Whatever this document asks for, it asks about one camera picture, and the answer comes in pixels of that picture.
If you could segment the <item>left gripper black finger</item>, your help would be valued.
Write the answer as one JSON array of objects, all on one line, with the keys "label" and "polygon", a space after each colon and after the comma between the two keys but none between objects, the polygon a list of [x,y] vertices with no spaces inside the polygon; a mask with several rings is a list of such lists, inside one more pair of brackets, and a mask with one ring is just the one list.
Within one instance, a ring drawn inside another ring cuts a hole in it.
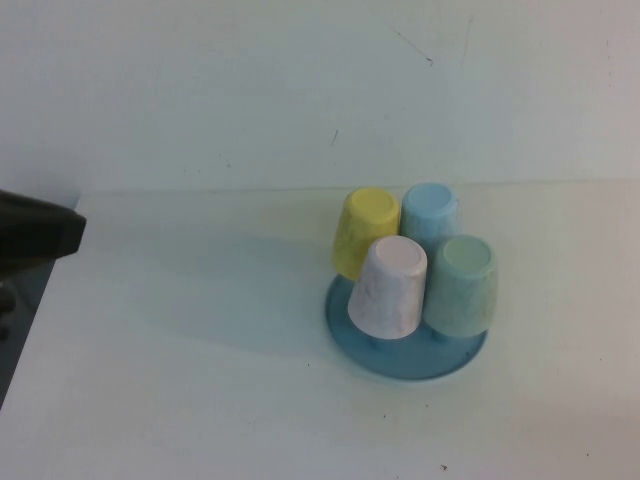
[{"label": "left gripper black finger", "polygon": [[74,210],[1,191],[1,273],[17,274],[76,253],[86,218]]}]

